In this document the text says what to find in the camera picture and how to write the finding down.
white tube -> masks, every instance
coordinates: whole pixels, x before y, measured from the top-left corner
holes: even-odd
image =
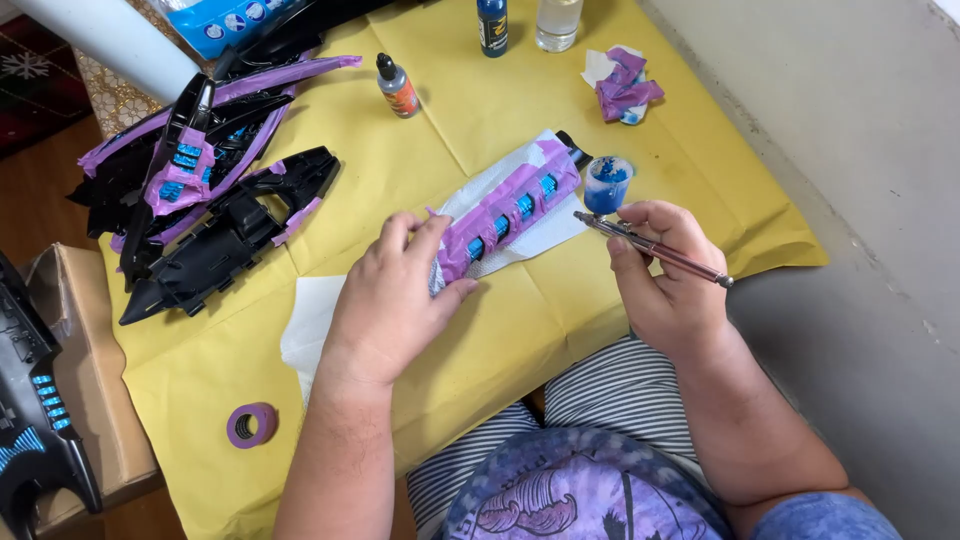
[[[124,0],[12,0],[24,13],[145,94],[174,102],[193,61]]]

purple t-shirt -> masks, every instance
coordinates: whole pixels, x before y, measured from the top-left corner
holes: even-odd
[[[515,435],[477,467],[435,538],[732,539],[719,502],[668,457],[616,433],[562,428]],[[778,504],[755,540],[898,540],[852,497]]]

forearm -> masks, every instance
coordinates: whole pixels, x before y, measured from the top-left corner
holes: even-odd
[[[725,503],[848,487],[840,462],[767,379],[732,325],[696,356],[675,358],[677,377],[700,464]]]
[[[343,383],[321,361],[274,538],[388,538],[394,512],[392,387]]]

table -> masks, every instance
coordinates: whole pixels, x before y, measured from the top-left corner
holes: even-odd
[[[511,49],[499,59],[481,54],[470,2],[391,6],[332,31],[319,55],[363,55],[364,66],[301,84],[259,165],[326,145],[343,169],[320,208],[196,317],[171,311],[114,327],[127,354],[124,379],[191,538],[270,534],[302,415],[296,375],[278,347],[296,277],[345,274],[389,213],[425,215],[425,206],[438,207],[543,128],[566,130],[593,155],[630,160],[637,176],[628,200],[690,209],[737,278],[827,262],[801,215],[634,2],[587,2],[577,43],[559,55],[534,43],[536,4],[510,5]],[[649,76],[666,91],[638,126],[605,124],[579,75],[587,48],[616,43],[643,51]],[[423,111],[414,118],[395,118],[376,87],[381,51],[418,90]],[[117,320],[127,295],[105,237],[101,246]],[[588,231],[483,278],[479,294],[396,384],[397,472],[626,333],[608,266],[603,237]],[[227,418],[259,401],[279,411],[276,436],[236,450]]]

tiled floor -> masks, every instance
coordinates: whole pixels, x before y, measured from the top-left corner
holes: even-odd
[[[0,250],[20,264],[53,242],[97,249],[85,236],[86,210],[63,197],[81,181],[77,158],[101,141],[93,116],[0,160]],[[393,540],[416,537],[406,485],[396,487]],[[166,488],[112,508],[48,540],[177,540],[185,538]]]

